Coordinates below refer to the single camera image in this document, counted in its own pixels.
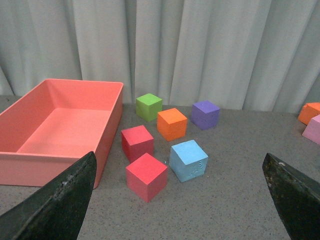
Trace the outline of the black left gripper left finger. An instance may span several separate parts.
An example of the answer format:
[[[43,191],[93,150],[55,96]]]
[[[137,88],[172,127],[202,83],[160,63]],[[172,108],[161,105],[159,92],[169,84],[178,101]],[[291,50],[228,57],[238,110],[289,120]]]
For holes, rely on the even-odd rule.
[[[91,151],[0,217],[2,240],[75,240],[94,189]]]

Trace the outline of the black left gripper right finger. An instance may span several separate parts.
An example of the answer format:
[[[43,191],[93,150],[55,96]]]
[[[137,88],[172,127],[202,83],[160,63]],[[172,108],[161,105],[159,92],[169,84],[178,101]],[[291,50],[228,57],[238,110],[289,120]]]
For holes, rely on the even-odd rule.
[[[267,153],[262,171],[278,215],[292,240],[320,238],[320,183]]]

